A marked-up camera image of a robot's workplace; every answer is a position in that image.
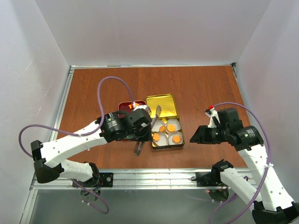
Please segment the small flower cookie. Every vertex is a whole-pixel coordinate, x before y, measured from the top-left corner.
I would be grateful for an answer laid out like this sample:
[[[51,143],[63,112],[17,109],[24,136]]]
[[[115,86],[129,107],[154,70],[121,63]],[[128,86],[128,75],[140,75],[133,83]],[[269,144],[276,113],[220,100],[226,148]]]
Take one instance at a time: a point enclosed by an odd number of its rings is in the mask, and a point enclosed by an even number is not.
[[[154,133],[154,134],[153,134],[153,140],[154,140],[155,142],[160,141],[160,134],[159,134],[159,133]]]

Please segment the round waffle cookie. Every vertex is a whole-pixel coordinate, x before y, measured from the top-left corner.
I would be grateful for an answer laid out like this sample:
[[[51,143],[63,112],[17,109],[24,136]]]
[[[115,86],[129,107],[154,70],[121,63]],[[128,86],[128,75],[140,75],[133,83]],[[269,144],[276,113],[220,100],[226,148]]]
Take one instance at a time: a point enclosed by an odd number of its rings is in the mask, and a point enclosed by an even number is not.
[[[159,132],[164,133],[166,131],[166,126],[160,126]]]

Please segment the metal tongs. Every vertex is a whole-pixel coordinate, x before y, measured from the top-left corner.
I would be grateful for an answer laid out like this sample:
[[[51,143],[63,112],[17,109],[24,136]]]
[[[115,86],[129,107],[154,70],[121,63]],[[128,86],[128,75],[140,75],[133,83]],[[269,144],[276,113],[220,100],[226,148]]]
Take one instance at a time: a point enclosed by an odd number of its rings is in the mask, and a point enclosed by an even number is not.
[[[146,142],[150,142],[150,141],[152,141],[152,137],[150,137],[151,130],[152,130],[153,125],[156,123],[156,121],[158,120],[159,116],[161,115],[161,111],[162,111],[161,106],[158,105],[158,106],[156,107],[155,116],[154,116],[154,118],[152,119],[151,123],[148,125],[147,132],[146,132],[146,134],[145,134],[145,140],[141,140],[141,141],[138,141],[138,142],[136,143],[136,146],[135,146],[135,148],[134,148],[134,154],[135,154],[136,156],[140,156],[141,151],[142,151],[142,148],[143,148],[143,146],[144,146],[144,144],[145,144]]]

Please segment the large round orange cookie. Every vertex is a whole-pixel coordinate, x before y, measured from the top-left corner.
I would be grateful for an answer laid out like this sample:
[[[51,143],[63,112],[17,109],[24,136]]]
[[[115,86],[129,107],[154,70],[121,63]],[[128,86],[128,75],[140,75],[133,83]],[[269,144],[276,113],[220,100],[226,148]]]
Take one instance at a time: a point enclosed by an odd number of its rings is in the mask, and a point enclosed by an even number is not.
[[[176,126],[174,124],[168,124],[166,126],[166,130],[167,130],[168,133],[175,132],[176,131]]]

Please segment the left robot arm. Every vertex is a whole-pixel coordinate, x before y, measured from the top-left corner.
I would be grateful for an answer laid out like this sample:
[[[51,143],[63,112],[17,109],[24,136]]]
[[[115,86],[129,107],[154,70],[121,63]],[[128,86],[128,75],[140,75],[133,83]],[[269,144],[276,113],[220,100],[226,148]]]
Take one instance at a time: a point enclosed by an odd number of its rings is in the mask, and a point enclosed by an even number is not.
[[[49,183],[61,177],[93,186],[100,178],[96,165],[70,161],[69,157],[113,141],[151,141],[151,128],[152,118],[145,109],[130,113],[116,111],[58,140],[44,143],[35,140],[31,143],[31,151],[37,181]]]

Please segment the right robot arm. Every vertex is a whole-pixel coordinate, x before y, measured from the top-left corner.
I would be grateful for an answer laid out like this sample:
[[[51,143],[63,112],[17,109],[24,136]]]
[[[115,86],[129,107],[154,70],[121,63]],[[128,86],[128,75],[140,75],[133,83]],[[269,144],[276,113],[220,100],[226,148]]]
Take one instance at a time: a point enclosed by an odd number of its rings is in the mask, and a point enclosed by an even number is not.
[[[254,188],[225,160],[215,163],[211,171],[203,176],[198,173],[192,178],[197,186],[226,185],[245,203],[257,224],[290,224],[299,218],[299,204],[282,185],[273,165],[271,153],[254,126],[244,127],[235,108],[206,109],[210,118],[207,126],[199,126],[191,137],[191,143],[221,144],[233,146],[245,161],[252,179],[258,185]]]

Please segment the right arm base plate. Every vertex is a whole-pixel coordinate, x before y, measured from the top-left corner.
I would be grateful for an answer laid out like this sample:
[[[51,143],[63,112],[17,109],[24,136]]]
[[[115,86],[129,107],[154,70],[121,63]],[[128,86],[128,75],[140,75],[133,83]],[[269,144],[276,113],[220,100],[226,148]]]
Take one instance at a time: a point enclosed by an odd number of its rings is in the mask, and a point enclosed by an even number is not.
[[[232,181],[240,177],[236,172],[222,171],[222,172],[196,172],[195,176],[191,177],[191,181],[196,182],[197,187],[220,187],[230,186]]]

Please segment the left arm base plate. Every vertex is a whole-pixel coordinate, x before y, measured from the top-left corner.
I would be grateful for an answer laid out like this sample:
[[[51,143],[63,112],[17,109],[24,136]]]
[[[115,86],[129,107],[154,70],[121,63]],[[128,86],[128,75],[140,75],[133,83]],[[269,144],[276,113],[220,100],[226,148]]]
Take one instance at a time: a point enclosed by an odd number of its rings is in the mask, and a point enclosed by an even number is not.
[[[114,181],[114,173],[104,172],[100,173],[99,177],[91,178],[86,182],[76,180],[75,182],[84,188],[97,188],[97,187],[112,187]]]

